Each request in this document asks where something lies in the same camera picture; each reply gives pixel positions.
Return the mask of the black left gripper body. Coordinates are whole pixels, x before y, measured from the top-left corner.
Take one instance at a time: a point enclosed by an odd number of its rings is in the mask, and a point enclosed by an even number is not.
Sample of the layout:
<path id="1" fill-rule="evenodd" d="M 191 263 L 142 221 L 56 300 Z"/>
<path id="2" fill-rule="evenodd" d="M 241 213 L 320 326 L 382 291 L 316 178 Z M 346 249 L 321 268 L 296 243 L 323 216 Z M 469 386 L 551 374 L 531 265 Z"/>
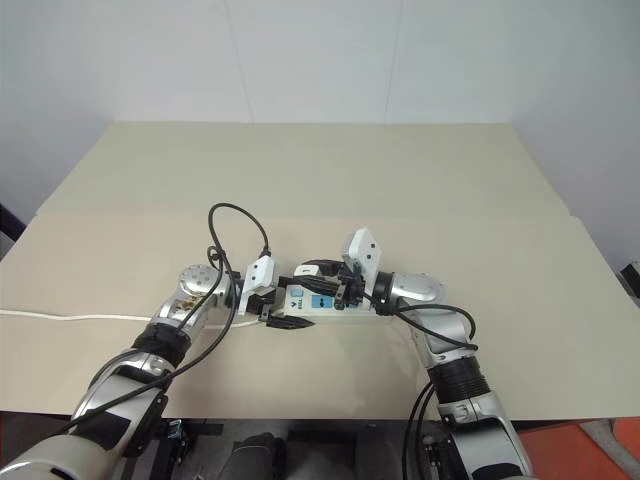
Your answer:
<path id="1" fill-rule="evenodd" d="M 251 295 L 246 304 L 245 313 L 256 315 L 259 320 L 267 320 L 276 300 L 276 293 L 269 292 L 264 295 Z"/>

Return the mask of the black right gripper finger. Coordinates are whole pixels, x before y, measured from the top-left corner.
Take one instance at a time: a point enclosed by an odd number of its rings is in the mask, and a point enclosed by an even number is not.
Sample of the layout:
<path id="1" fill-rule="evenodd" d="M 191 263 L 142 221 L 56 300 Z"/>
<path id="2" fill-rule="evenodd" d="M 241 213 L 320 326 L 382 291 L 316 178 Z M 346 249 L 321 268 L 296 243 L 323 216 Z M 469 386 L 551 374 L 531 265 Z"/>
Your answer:
<path id="1" fill-rule="evenodd" d="M 307 260 L 298 266 L 299 276 L 340 276 L 347 271 L 344 262 L 331 259 Z"/>
<path id="2" fill-rule="evenodd" d="M 299 276 L 298 284 L 319 295 L 338 299 L 343 297 L 343 286 L 340 283 L 327 280 L 321 276 Z"/>

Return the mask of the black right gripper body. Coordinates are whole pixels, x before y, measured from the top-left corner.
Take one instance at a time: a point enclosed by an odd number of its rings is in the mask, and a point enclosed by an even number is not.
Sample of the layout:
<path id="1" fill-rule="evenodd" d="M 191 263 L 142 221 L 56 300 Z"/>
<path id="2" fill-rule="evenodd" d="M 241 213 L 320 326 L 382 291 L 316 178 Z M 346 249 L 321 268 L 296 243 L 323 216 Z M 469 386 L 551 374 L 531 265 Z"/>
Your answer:
<path id="1" fill-rule="evenodd" d="M 340 282 L 335 293 L 335 308 L 346 309 L 358 306 L 370 295 L 365 292 L 365 280 L 359 269 L 340 269 L 337 275 Z"/>

